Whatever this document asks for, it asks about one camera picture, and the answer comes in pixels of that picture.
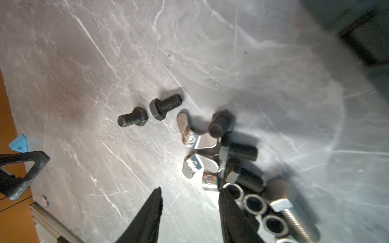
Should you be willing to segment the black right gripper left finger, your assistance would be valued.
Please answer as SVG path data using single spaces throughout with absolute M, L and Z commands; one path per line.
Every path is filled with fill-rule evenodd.
M 163 211 L 162 190 L 153 190 L 117 243 L 156 243 Z

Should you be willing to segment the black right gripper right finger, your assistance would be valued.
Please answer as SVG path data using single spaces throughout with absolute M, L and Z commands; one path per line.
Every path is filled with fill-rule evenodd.
M 219 192 L 219 212 L 222 237 L 225 243 L 263 243 L 259 236 L 259 221 L 251 214 L 243 212 L 231 193 Z

